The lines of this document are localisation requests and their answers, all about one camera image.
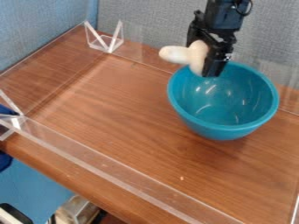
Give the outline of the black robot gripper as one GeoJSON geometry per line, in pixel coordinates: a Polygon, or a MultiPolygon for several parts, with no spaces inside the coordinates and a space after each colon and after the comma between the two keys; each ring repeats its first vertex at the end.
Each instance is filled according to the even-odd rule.
{"type": "Polygon", "coordinates": [[[186,31],[186,46],[200,40],[208,46],[208,54],[201,71],[202,77],[217,77],[230,59],[236,36],[233,30],[213,29],[208,26],[205,14],[196,10],[186,31]]]}

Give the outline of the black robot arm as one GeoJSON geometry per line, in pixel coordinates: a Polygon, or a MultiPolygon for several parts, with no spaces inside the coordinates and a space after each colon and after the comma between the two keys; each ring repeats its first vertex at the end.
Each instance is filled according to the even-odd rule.
{"type": "Polygon", "coordinates": [[[237,42],[234,32],[240,30],[252,6],[252,0],[208,0],[205,11],[193,12],[185,45],[201,40],[209,48],[200,72],[202,77],[220,75],[237,42]]]}

